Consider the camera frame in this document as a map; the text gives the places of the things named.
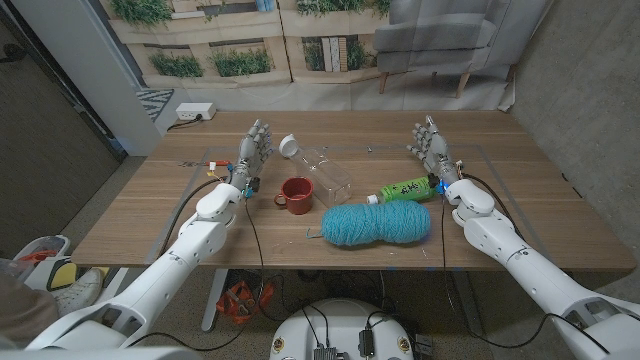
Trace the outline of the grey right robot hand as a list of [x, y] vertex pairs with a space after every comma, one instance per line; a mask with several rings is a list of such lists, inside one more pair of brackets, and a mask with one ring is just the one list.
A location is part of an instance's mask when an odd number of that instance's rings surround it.
[[430, 115], [425, 117], [424, 125], [415, 124], [412, 134], [415, 144], [408, 145], [407, 149], [422, 162], [428, 173], [436, 176], [446, 187], [460, 179], [447, 142]]

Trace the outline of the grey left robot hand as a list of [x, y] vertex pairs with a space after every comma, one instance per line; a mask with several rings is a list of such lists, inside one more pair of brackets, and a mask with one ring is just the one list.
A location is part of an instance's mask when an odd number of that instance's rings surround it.
[[229, 184], [243, 190], [252, 178], [259, 176], [272, 152], [270, 125], [257, 119], [241, 139]]

